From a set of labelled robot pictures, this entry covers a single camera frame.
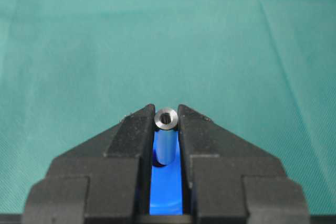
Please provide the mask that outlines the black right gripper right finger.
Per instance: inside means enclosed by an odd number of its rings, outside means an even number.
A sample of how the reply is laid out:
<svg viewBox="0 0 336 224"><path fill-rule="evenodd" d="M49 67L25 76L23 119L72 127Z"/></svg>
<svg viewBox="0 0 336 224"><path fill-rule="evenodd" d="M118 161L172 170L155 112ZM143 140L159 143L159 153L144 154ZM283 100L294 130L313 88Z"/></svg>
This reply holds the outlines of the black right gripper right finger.
<svg viewBox="0 0 336 224"><path fill-rule="evenodd" d="M184 208L195 223L309 223L301 186L279 158L178 106Z"/></svg>

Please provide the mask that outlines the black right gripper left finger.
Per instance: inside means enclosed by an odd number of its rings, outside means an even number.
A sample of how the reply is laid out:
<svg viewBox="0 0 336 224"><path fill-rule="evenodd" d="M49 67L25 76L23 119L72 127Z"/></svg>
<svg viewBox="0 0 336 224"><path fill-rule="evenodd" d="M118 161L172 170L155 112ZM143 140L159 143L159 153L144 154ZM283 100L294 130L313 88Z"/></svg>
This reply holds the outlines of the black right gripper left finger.
<svg viewBox="0 0 336 224"><path fill-rule="evenodd" d="M22 223L133 223L148 214L154 115L148 104L54 158Z"/></svg>

